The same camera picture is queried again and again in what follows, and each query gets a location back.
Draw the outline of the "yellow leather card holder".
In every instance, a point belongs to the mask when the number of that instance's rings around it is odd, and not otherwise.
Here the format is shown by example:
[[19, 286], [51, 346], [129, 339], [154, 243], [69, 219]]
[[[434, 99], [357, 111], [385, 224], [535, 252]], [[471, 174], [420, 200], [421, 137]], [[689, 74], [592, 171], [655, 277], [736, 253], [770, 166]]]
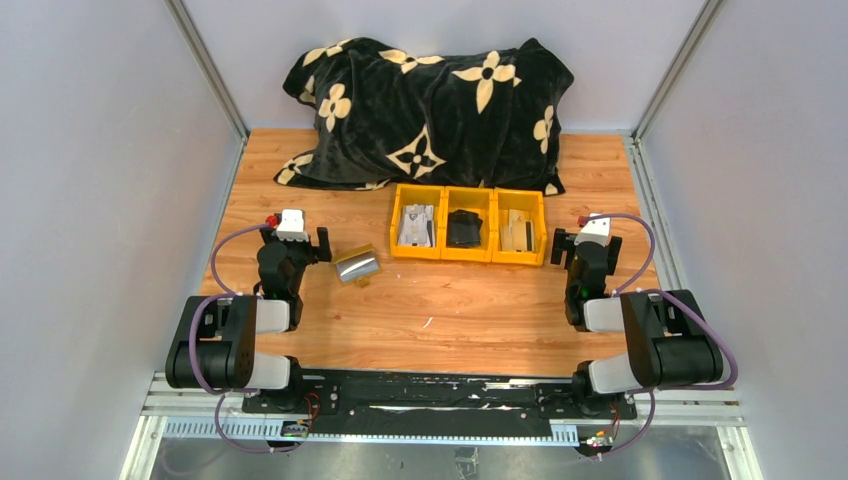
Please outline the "yellow leather card holder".
[[373, 245], [364, 245], [336, 255], [331, 265], [342, 285], [367, 286], [372, 277], [383, 271]]

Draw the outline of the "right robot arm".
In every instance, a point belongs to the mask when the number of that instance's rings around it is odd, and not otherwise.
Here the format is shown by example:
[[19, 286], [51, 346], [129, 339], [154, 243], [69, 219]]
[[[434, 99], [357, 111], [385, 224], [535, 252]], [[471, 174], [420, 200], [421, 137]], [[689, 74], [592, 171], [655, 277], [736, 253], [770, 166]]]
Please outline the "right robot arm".
[[622, 240], [608, 232], [554, 232], [551, 262], [567, 271], [564, 309], [580, 332], [623, 334], [624, 353], [581, 362], [565, 392], [571, 405], [595, 416], [633, 391], [721, 385], [731, 362], [707, 331], [689, 290], [613, 294], [606, 280]]

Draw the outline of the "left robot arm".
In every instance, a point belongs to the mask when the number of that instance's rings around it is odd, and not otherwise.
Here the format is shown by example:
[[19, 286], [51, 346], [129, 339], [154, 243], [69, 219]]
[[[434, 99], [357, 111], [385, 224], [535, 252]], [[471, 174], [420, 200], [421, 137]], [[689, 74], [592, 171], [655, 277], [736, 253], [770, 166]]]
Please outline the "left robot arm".
[[298, 360], [262, 354], [256, 339], [297, 329], [305, 271], [332, 259], [329, 231], [320, 227], [315, 239], [306, 233], [285, 239], [268, 225], [258, 230], [263, 244], [253, 290], [188, 297], [166, 356], [165, 378], [175, 389], [255, 393], [262, 404], [293, 412], [315, 403]]

